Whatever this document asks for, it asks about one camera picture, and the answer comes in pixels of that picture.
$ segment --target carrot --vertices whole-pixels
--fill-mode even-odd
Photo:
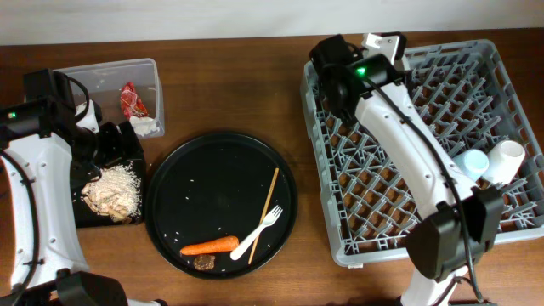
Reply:
[[[214,241],[186,246],[179,251],[182,255],[211,254],[215,252],[230,252],[238,247],[238,238],[226,236]]]

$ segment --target gray dish rack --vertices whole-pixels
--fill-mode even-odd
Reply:
[[[544,236],[544,157],[495,45],[456,42],[408,48],[405,56],[412,102],[450,156],[488,152],[504,139],[525,148],[516,178],[497,186],[506,205],[496,243]],[[345,127],[327,110],[311,62],[300,91],[332,258],[350,268],[407,258],[404,238],[419,218],[387,153],[363,126]]]

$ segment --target wooden table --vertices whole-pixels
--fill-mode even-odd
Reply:
[[[488,38],[496,44],[536,137],[544,139],[544,30],[406,33],[409,47]],[[142,141],[153,173],[174,148],[198,134],[229,129],[276,148],[297,181],[297,223],[285,247],[255,273],[199,280],[167,263],[141,224],[78,230],[91,271],[118,279],[128,296],[170,305],[357,304],[398,297],[410,282],[410,260],[337,266],[331,257],[314,152],[298,92],[309,50],[324,37],[111,42],[0,47],[2,106],[22,100],[23,74],[114,60],[153,58],[162,82],[166,135]],[[361,36],[347,36],[360,43]],[[7,190],[6,178],[0,194]],[[14,230],[9,196],[0,201],[0,295],[9,292]],[[495,247],[477,266],[480,288],[501,305],[544,301],[544,240]],[[453,300],[473,300],[469,286]]]

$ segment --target clear plastic container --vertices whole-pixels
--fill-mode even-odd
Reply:
[[[162,85],[153,59],[131,59],[96,65],[56,69],[81,82],[88,90],[90,98],[102,109],[102,122],[119,124],[127,120],[123,115],[120,97],[121,88],[133,82],[136,92],[142,99],[152,122],[133,124],[134,129],[152,128],[155,132],[147,133],[141,139],[164,135],[164,108],[162,104]],[[83,91],[71,84],[76,105],[85,102]]]

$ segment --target round black plate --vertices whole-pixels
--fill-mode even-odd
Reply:
[[[261,218],[276,168],[269,210],[284,212],[237,261],[214,254],[215,268],[198,271],[182,247],[235,235],[240,242]],[[182,144],[153,175],[144,206],[147,231],[161,255],[176,268],[204,279],[227,279],[266,264],[286,243],[297,216],[295,180],[281,156],[265,143],[239,133],[212,133]]]

